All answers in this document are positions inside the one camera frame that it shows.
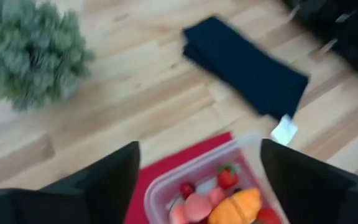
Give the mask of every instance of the clear plastic container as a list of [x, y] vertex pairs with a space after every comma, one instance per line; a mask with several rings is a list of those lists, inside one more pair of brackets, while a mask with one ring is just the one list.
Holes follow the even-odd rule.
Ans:
[[256, 135], [234, 139], [157, 177], [149, 185], [144, 198], [149, 222], [169, 224], [170, 208], [181, 201], [180, 184], [193, 182], [198, 193], [205, 193], [216, 186], [218, 167], [228, 162], [235, 163], [239, 172], [239, 183], [228, 191], [257, 187], [262, 193], [263, 207], [273, 207], [283, 216], [260, 161], [261, 141]]

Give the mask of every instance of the toy food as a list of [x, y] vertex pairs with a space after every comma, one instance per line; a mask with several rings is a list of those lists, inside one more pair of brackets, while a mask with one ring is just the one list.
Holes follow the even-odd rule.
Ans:
[[170, 215], [170, 223], [171, 224], [188, 224], [189, 219], [185, 214], [185, 205], [184, 204], [177, 204], [174, 205], [171, 209]]
[[187, 199], [192, 193], [196, 192], [196, 187], [191, 182], [184, 182], [180, 185], [180, 193], [183, 199]]
[[206, 196], [208, 197], [209, 202], [213, 207], [216, 207], [221, 203], [225, 198], [225, 194], [220, 187], [215, 187], [214, 189], [210, 190]]
[[281, 220], [273, 209], [262, 208], [253, 224], [281, 224]]
[[245, 224], [256, 219], [262, 207], [256, 188], [242, 190], [221, 202], [209, 215], [209, 224]]
[[191, 194], [185, 202], [185, 214], [190, 222], [199, 222], [212, 211], [212, 205], [206, 196], [197, 193]]
[[226, 164], [219, 169], [217, 179], [218, 185], [227, 190], [238, 183], [239, 176], [232, 164]]

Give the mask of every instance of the red fruit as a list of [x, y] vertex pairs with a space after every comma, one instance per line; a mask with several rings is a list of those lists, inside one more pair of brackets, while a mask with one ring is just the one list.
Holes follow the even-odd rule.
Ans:
[[225, 194], [220, 187], [216, 187], [212, 190], [210, 190], [206, 196], [208, 197], [209, 202], [211, 202], [211, 205], [213, 207], [218, 206], [225, 198]]
[[177, 204], [174, 205], [169, 214], [171, 224], [189, 224], [189, 219], [185, 213], [185, 205]]
[[196, 192], [196, 187], [191, 182], [184, 182], [180, 185], [180, 193], [183, 199], [186, 200], [194, 192]]
[[280, 217], [271, 208], [262, 208], [256, 217], [260, 224], [281, 224]]
[[223, 189], [227, 190], [239, 181], [239, 176], [236, 173], [235, 168], [231, 164], [224, 165], [220, 168], [218, 174], [218, 185]]
[[190, 222], [200, 222], [212, 212], [212, 205], [204, 195], [191, 194], [185, 202], [185, 213]]

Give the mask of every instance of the cherry tomato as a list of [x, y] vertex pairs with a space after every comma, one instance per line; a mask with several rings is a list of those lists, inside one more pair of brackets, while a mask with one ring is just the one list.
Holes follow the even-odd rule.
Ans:
[[262, 208], [259, 211], [256, 220], [259, 221], [258, 223], [260, 224], [282, 224], [275, 210], [271, 208]]
[[239, 176], [236, 173], [234, 167], [230, 164], [222, 166], [221, 171], [218, 174], [218, 185], [223, 189], [227, 190], [239, 181]]
[[180, 185], [180, 193], [183, 199], [187, 199], [192, 193], [196, 192], [196, 187], [191, 182], [184, 182]]

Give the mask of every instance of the pink fruit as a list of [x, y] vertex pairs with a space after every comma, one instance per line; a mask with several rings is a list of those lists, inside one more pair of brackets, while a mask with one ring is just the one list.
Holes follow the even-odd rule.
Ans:
[[184, 204], [176, 204], [171, 209], [169, 214], [171, 219], [171, 224], [189, 224], [189, 219], [185, 214], [185, 205]]
[[220, 187], [216, 187], [210, 190], [207, 193], [207, 197], [213, 207], [218, 206], [226, 198], [223, 189]]
[[185, 202], [185, 213], [190, 222], [199, 222], [212, 211], [212, 205], [204, 195], [191, 194]]

